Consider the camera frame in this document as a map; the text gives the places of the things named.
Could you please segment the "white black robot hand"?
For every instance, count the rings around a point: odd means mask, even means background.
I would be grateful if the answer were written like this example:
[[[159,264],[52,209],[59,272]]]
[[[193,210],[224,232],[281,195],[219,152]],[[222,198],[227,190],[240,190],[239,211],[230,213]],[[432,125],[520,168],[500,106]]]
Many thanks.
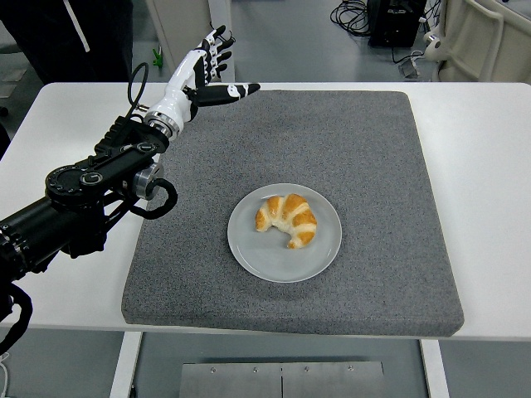
[[[235,40],[222,35],[224,25],[213,29],[194,49],[190,50],[173,72],[163,98],[146,112],[144,122],[162,129],[171,138],[194,119],[201,107],[231,104],[257,92],[257,83],[213,85],[227,68],[231,57],[228,50]]]

